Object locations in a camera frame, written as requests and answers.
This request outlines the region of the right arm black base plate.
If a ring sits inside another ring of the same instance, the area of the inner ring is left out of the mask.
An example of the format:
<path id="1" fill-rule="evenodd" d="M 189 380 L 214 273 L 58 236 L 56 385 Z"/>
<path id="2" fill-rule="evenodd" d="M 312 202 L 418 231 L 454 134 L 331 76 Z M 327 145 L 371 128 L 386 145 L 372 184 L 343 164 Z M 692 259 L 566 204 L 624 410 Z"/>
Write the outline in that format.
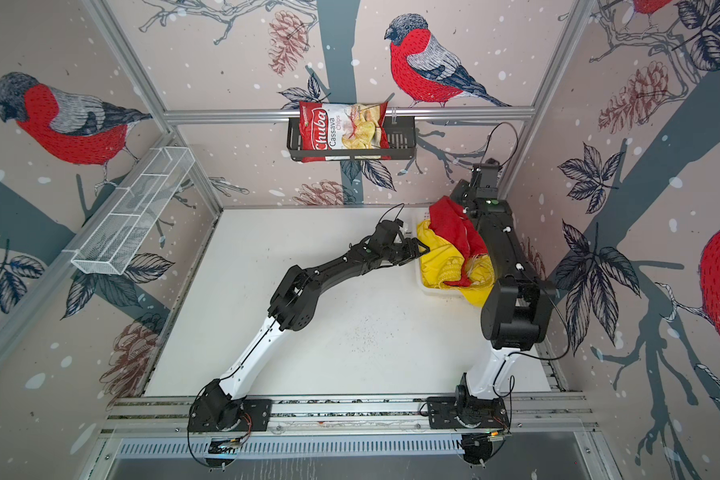
<path id="1" fill-rule="evenodd" d="M 429 427 L 442 429 L 505 430 L 509 427 L 509 411 L 500 398 L 491 400 L 468 397 L 429 397 L 426 400 Z"/>

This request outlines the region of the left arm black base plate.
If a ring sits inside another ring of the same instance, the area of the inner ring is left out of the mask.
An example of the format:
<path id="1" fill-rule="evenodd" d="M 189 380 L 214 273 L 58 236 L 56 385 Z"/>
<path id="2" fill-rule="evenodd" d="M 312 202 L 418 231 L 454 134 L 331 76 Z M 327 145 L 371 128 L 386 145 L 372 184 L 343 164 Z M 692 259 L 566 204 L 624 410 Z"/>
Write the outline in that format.
<path id="1" fill-rule="evenodd" d="M 190 433 L 263 432 L 267 429 L 272 401 L 269 399 L 211 401 L 205 397 L 190 407 Z"/>

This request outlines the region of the yellow shorts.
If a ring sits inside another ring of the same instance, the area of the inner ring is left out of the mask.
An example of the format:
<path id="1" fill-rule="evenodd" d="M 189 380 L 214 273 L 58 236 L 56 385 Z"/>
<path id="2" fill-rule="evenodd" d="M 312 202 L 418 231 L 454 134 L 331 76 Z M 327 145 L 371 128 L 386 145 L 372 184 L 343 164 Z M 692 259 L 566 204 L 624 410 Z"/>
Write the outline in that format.
<path id="1" fill-rule="evenodd" d="M 415 263 L 419 288 L 430 296 L 461 295 L 472 306 L 483 307 L 496 282 L 490 257 L 479 254 L 465 258 L 430 228 L 429 219 L 417 225 L 416 234 L 429 248 Z"/>

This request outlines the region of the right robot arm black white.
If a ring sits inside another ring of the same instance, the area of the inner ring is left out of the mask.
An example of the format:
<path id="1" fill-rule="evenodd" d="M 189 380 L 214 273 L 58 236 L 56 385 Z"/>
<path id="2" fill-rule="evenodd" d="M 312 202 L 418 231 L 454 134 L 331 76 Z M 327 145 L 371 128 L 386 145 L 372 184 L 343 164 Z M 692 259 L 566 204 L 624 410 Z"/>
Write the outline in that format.
<path id="1" fill-rule="evenodd" d="M 511 208 L 498 196 L 500 171 L 495 159 L 478 163 L 471 179 L 459 182 L 450 195 L 484 241 L 494 271 L 480 311 L 488 346 L 456 388 L 455 418 L 469 429 L 509 429 L 504 399 L 514 389 L 513 367 L 544 341 L 555 294 L 522 251 Z"/>

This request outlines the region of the red shorts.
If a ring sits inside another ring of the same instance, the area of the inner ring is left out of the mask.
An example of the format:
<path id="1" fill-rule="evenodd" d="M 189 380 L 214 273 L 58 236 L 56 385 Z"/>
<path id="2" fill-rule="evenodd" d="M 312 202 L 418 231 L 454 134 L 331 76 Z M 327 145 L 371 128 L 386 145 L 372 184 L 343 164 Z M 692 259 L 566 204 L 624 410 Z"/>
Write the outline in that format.
<path id="1" fill-rule="evenodd" d="M 467 218 L 464 208 L 447 196 L 429 207 L 431 229 L 445 238 L 469 261 L 470 277 L 478 285 L 493 282 L 493 267 L 485 241 Z"/>

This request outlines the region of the white plastic basket tray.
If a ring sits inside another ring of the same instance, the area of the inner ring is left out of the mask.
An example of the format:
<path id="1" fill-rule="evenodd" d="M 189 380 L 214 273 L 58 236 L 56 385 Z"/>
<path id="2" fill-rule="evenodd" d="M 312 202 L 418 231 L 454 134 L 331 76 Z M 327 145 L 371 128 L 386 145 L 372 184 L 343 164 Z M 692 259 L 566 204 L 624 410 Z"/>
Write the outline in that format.
<path id="1" fill-rule="evenodd" d="M 428 295 L 458 296 L 468 299 L 466 291 L 476 283 L 470 277 L 469 261 L 451 242 L 431 229 L 429 209 L 422 209 L 413 216 L 415 234 L 431 251 L 415 261 L 417 282 Z"/>

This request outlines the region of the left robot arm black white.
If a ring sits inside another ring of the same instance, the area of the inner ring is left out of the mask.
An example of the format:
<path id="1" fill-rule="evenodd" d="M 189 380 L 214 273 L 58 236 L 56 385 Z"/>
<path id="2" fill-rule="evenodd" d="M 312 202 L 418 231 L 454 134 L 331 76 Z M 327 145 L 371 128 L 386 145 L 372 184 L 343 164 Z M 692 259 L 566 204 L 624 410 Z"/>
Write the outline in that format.
<path id="1" fill-rule="evenodd" d="M 272 295 L 267 317 L 236 362 L 197 394 L 188 412 L 189 433 L 226 432 L 253 421 L 244 402 L 259 374 L 291 333 L 314 318 L 320 296 L 336 285 L 373 270 L 404 266 L 430 252 L 416 237 L 407 237 L 400 219 L 381 220 L 372 234 L 322 265 L 289 268 Z"/>

